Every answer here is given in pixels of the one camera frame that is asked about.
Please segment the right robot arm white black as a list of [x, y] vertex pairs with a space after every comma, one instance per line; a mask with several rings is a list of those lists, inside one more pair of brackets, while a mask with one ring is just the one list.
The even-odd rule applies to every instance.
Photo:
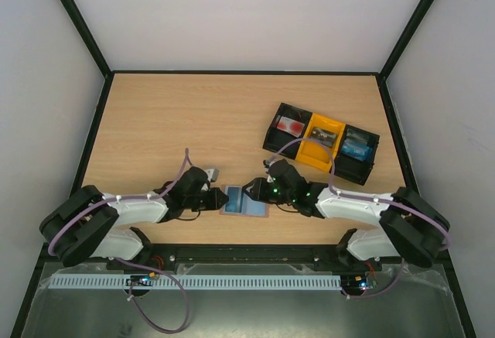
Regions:
[[348, 270], [382, 257], [429, 268], [450, 242], [447, 219], [408, 187], [383, 194], [344, 190], [308, 181], [282, 159], [270, 162], [267, 176], [252, 179], [242, 190], [254, 201], [290, 205], [306, 217], [370, 225], [370, 230], [347, 231], [340, 242], [337, 260]]

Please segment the black bin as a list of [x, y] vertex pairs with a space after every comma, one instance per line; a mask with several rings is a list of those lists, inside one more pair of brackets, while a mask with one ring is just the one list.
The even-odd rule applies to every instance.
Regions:
[[352, 125], [346, 125], [338, 145], [335, 175], [363, 186], [374, 167], [380, 136]]
[[312, 112], [280, 103], [271, 124], [265, 134], [262, 148], [277, 152], [284, 145], [302, 138], [306, 133]]

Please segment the black frame post right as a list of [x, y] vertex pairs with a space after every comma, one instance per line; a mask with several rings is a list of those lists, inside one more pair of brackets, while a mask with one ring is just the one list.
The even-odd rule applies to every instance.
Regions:
[[384, 79], [387, 79], [391, 75], [434, 1], [435, 0], [419, 0], [410, 19], [399, 36], [398, 41], [395, 43], [393, 50], [380, 71], [380, 75]]

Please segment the yellow bin middle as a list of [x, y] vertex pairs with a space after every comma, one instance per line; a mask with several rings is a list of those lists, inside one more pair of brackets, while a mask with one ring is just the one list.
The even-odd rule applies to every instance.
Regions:
[[[345, 124], [341, 121], [333, 120], [321, 114], [313, 113], [310, 118], [308, 128], [304, 134], [304, 141], [300, 142], [296, 155], [296, 162], [306, 164], [324, 172], [329, 172], [332, 168], [333, 159], [339, 151]], [[323, 146], [323, 142], [311, 142], [310, 139], [316, 137], [312, 134], [314, 128], [322, 129], [336, 137], [331, 147]]]

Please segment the black bin right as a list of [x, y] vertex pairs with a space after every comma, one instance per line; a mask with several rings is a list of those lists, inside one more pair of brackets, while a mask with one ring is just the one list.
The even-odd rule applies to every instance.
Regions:
[[335, 175], [363, 186], [374, 167], [380, 136], [352, 125], [346, 125], [338, 145]]

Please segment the black bin left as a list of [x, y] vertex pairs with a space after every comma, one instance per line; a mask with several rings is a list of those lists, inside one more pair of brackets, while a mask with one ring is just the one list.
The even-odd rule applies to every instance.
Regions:
[[284, 145], [302, 138], [306, 133], [312, 112], [280, 103], [271, 124], [265, 134], [262, 148], [277, 152]]

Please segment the black aluminium front rail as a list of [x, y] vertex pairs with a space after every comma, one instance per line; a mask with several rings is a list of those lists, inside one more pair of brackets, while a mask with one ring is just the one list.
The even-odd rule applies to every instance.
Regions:
[[338, 245], [233, 245], [233, 244], [152, 244], [144, 243], [141, 252], [131, 259], [139, 265], [158, 265], [173, 271], [180, 264], [303, 264], [315, 271], [337, 274], [381, 270], [373, 258], [353, 260]]

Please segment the black frame post left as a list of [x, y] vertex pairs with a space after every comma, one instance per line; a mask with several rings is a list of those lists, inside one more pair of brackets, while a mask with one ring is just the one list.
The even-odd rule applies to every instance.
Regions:
[[80, 38], [83, 40], [84, 45], [87, 47], [93, 61], [97, 65], [97, 68], [104, 78], [108, 78], [112, 74], [112, 70], [104, 58], [104, 55], [101, 52], [93, 34], [91, 33], [82, 13], [80, 12], [77, 3], [75, 0], [60, 0], [60, 3], [64, 7]]

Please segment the blue VIP credit card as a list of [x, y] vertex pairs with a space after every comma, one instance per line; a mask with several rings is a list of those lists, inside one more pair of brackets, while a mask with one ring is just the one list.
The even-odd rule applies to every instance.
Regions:
[[353, 145], [350, 143], [346, 143], [341, 148], [341, 151], [344, 155], [347, 155], [353, 159], [359, 161], [366, 161], [370, 152], [372, 151], [371, 147], [365, 145]]

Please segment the red white card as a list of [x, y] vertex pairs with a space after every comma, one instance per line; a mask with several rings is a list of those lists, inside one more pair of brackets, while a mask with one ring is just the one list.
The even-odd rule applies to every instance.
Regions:
[[304, 123], [285, 116], [279, 116], [276, 121], [276, 128], [279, 131], [288, 133], [295, 138], [299, 138], [302, 135], [305, 126]]

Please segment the grey VIP credit card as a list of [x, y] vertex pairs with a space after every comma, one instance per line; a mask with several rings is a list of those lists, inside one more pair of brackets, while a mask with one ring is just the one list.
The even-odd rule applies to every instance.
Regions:
[[334, 132], [327, 131], [325, 129], [318, 127], [313, 127], [310, 132], [311, 139], [315, 139], [316, 141], [320, 142], [321, 144], [327, 146], [330, 149], [335, 145], [337, 136], [338, 134]]

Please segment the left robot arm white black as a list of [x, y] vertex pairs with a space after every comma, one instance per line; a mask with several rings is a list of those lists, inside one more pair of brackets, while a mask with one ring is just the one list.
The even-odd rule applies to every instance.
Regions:
[[229, 198], [212, 186], [217, 176], [217, 169], [193, 166], [159, 189], [127, 196], [84, 186], [48, 215], [39, 231], [49, 243], [49, 254], [66, 267], [89, 258], [130, 261], [145, 250], [149, 240], [134, 224], [176, 220], [185, 210], [202, 213], [221, 209]]

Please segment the black frame post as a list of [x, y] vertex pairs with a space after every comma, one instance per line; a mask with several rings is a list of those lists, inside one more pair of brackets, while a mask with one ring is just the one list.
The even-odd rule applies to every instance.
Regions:
[[91, 33], [82, 13], [80, 12], [77, 3], [75, 0], [60, 0], [60, 3], [64, 7], [80, 38], [83, 40], [84, 45], [87, 47], [93, 61], [97, 65], [97, 68], [104, 78], [108, 78], [112, 74], [112, 70], [104, 58], [104, 55], [101, 52], [93, 34]]
[[391, 75], [434, 1], [435, 0], [419, 0], [410, 19], [399, 36], [398, 41], [395, 43], [393, 50], [380, 71], [380, 75], [384, 79], [387, 79]]

